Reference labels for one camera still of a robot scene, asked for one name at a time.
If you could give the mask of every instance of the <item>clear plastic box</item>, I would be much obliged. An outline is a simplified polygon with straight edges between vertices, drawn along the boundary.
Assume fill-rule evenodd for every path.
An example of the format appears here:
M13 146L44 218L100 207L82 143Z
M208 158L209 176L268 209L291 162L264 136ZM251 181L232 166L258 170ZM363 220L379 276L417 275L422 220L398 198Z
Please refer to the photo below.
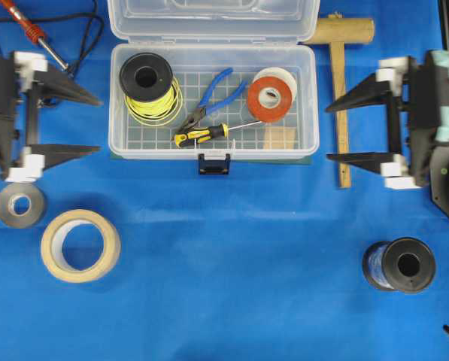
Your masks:
M319 146L314 53L298 45L314 33L318 0L108 0L111 26L119 38L111 60L109 147L126 159L197 159L230 154L232 159L300 159ZM157 53L181 84L184 106L169 126L142 126L127 114L119 71L132 55ZM178 149L172 138L215 75L234 73L220 83L211 102L229 96L242 80L268 67L290 71L298 84L291 111L278 123L231 131L194 148ZM237 126L254 119L245 92L200 126Z

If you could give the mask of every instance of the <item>blue pliers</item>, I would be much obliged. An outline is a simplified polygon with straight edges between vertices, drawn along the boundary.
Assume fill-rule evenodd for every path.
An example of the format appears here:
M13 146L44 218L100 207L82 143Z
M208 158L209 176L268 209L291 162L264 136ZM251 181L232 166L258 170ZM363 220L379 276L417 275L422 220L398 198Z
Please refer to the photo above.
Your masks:
M206 92L202 96L202 99L200 103L197 105L197 108L189 114L182 124L182 126L177 130L177 134L188 132L191 129L193 129L195 126L198 125L198 123L205 118L206 115L214 113L218 109L221 109L223 107L226 107L227 105L231 104L233 101L235 101L246 89L247 81L243 81L239 87L234 91L233 94L231 94L230 97L221 100L220 102L214 103L212 105L209 105L209 100L212 97L212 93L214 89L216 89L216 86L218 83L221 82L222 79L227 77L233 72L232 68L224 69L222 72L220 72L213 80L211 85L206 89Z

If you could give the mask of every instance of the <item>wooden mallet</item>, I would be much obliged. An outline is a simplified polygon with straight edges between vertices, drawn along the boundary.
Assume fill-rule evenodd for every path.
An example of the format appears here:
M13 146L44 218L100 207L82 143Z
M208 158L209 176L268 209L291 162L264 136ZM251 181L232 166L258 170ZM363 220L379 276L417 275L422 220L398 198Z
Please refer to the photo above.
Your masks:
M369 44L374 36L373 19L343 19L340 14L332 14L317 21L316 32L306 44L329 44L335 100L346 94L344 45ZM346 111L336 114L336 135L338 153L349 153ZM351 187L349 165L339 164L339 185L341 188Z

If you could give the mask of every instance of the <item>screwdriver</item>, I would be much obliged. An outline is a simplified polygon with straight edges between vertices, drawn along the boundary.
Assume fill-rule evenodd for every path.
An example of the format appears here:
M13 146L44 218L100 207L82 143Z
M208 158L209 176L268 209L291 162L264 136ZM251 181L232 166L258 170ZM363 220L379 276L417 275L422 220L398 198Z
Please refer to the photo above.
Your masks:
M44 30L37 24L32 24L29 19L22 14L19 8L14 4L12 0L0 0L0 4L12 15L15 21L22 26L23 31L26 33L27 38L37 45L40 44L54 59L59 63L60 67L65 71L68 68L68 64L56 53L56 51L47 43L47 35Z
M229 128L226 124L220 124L219 126L209 126L208 128L196 128L191 129L188 132L176 134L174 136L174 142L179 148L192 147L196 142L202 144L211 139L224 137L227 138L231 130L244 128L246 126L255 126L261 124L261 121L242 124L240 126L233 126Z

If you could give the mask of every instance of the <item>blue fabric surface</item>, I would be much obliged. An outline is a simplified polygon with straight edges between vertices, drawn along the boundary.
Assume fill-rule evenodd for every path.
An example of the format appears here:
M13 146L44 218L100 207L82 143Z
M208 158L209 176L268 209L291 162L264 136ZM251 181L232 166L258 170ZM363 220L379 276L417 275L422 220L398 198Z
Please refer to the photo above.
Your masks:
M88 1L21 0L28 16L89 10ZM107 5L100 14L108 21ZM376 38L347 47L347 83L356 85L391 56L440 48L436 2L322 0L320 13L373 17ZM0 16L5 15L0 8ZM74 59L84 20L44 24L55 48ZM107 26L77 82L100 108L62 103L41 112L41 140L102 150L46 171L38 186L48 211L34 228L0 223L0 360L395 360L449 359L449 220L429 189L396 192L353 169L339 190L329 51L314 47L320 149L313 164L233 163L228 177L199 177L194 162L110 159ZM0 43L35 48L14 24ZM384 109L349 112L352 151L385 150ZM4 184L0 181L0 190ZM45 226L87 208L118 229L115 269L92 284L65 284L40 258ZM437 274L416 296L382 293L361 272L376 241L411 236L433 250Z

